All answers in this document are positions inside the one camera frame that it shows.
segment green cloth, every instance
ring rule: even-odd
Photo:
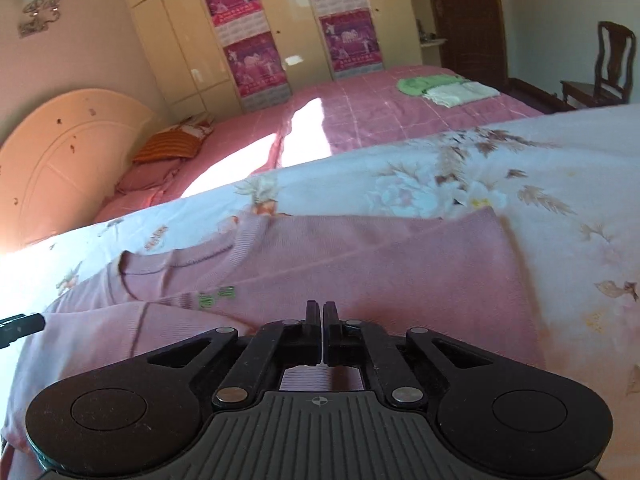
[[[453,83],[464,83],[467,79],[460,75],[438,74],[427,77],[419,76],[411,79],[401,79],[398,81],[398,90],[403,94],[422,97],[427,90],[437,86],[451,85]]]

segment white towel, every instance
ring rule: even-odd
[[[495,88],[485,86],[476,81],[437,86],[422,94],[423,97],[437,105],[446,106],[447,108],[488,99],[489,97],[498,97],[499,95],[500,92]]]

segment floor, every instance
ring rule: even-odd
[[[509,92],[507,92],[507,94],[513,97],[514,99],[517,99],[518,101],[522,101],[527,106],[530,106],[531,108],[535,108],[536,110],[538,110],[539,112],[542,112],[543,114],[551,115],[551,114],[558,113],[558,110],[556,110],[555,108],[547,105],[546,103],[543,103],[542,101],[537,100],[535,97],[532,97],[531,95],[521,90],[517,90],[514,88],[514,89],[511,89]]]

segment striped pillow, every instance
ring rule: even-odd
[[[193,118],[151,137],[133,157],[133,162],[156,162],[171,158],[193,158],[213,131],[210,123]]]

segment crosshair symbol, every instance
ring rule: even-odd
[[[324,406],[326,403],[329,402],[329,399],[327,399],[326,397],[317,396],[311,399],[311,402],[314,403],[316,406]]]

